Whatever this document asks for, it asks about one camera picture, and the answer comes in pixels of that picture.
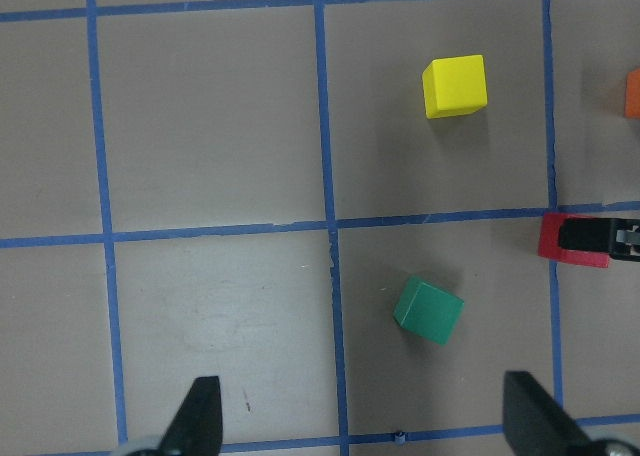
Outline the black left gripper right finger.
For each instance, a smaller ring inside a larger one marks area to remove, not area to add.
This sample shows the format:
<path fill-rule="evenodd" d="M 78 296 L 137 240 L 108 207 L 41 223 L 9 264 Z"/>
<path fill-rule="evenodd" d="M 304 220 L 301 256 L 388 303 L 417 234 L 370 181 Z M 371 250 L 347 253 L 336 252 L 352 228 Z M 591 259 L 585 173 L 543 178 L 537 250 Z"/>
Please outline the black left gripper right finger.
<path fill-rule="evenodd" d="M 502 427 L 514 455 L 579 455 L 590 438 L 527 371 L 503 377 Z"/>

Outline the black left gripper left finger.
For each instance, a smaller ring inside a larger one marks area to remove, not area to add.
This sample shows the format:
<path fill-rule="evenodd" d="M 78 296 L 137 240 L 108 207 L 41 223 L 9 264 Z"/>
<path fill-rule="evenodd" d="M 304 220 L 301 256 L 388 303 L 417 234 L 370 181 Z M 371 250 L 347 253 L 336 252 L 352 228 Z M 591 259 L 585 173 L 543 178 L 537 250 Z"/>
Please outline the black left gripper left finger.
<path fill-rule="evenodd" d="M 218 376 L 194 380 L 162 437 L 160 455 L 218 455 L 223 441 L 223 414 Z"/>

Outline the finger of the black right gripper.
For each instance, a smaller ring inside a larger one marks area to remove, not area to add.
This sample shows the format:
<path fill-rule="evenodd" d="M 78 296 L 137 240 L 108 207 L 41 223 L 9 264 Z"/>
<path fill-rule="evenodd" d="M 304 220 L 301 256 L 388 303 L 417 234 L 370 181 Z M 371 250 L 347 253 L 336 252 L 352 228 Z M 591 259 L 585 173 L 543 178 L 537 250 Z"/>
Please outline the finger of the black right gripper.
<path fill-rule="evenodd" d="M 639 260 L 639 220 L 568 218 L 561 223 L 558 245 L 565 250 L 602 253 L 622 261 Z"/>

